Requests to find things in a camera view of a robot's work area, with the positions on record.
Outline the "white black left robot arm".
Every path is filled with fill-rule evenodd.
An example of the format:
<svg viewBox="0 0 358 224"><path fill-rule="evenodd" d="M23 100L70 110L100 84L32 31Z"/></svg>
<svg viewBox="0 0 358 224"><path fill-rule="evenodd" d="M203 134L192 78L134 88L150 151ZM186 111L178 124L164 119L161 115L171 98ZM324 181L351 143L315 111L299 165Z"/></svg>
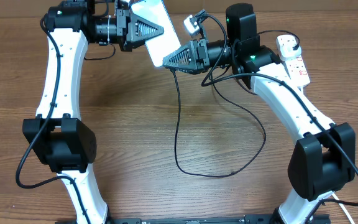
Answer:
<svg viewBox="0 0 358 224"><path fill-rule="evenodd" d="M95 5L62 1L41 18L49 50L44 91L35 117L22 125L28 150L67 188L77 223L112 223L93 170L96 136L80 115L81 71L88 46L111 45L130 52L164 32L160 24L136 14L131 1L115 1L113 15L97 15Z"/></svg>

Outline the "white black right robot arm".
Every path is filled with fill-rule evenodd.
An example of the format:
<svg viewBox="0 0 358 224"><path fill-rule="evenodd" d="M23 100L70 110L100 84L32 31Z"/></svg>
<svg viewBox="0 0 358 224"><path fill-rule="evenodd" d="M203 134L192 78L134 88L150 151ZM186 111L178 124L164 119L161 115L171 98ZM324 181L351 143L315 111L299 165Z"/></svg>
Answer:
<svg viewBox="0 0 358 224"><path fill-rule="evenodd" d="M239 3L226 9L221 24L223 40L208 40L202 23L208 13L188 16L183 24L192 40L166 56L163 64L173 72L205 73L203 86L227 80L217 67L232 70L232 78L252 90L272 109L289 132L295 148L288 165L292 190L264 223L329 223L317 209L338 202L336 192L356 175L356 135L347 123L336 124L304 95L309 77L301 57L298 37L280 30L277 51L260 43L253 7Z"/></svg>

